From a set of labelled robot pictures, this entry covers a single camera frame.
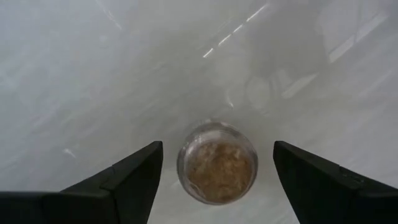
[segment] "white surface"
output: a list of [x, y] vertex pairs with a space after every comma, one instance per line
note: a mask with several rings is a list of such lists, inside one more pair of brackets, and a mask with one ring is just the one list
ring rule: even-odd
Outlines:
[[[388, 0], [0, 2], [0, 190], [61, 190], [154, 140], [149, 223], [297, 223], [275, 140], [398, 187], [398, 15]], [[175, 160], [193, 124], [259, 154], [240, 201], [196, 202]]]

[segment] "brown powder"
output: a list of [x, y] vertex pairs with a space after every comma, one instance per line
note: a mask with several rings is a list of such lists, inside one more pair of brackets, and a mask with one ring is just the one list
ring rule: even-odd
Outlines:
[[190, 161], [188, 178], [207, 201], [226, 203], [242, 195], [250, 183], [251, 164], [246, 153], [227, 142], [204, 144]]

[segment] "jar contents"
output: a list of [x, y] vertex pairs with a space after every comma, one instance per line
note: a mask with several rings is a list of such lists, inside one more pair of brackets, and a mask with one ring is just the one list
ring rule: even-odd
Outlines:
[[189, 161], [188, 179], [194, 191], [213, 203], [239, 198], [250, 184], [252, 167], [243, 149], [228, 142], [202, 145]]

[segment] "brown granules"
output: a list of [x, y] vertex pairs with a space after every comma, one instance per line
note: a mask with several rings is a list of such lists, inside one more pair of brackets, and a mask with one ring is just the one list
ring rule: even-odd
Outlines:
[[211, 142], [197, 153], [188, 171], [197, 194], [214, 203], [230, 202], [242, 195], [250, 183], [252, 169], [248, 156], [239, 146]]

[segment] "white marble surface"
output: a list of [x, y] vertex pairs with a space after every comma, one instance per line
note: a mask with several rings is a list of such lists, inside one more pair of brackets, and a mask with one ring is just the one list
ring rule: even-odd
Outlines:
[[[61, 190], [154, 140], [149, 223], [297, 223], [272, 161], [295, 144], [398, 187], [398, 7], [390, 0], [0, 1], [0, 190]], [[201, 204], [175, 160], [192, 125], [259, 154], [240, 201]]]

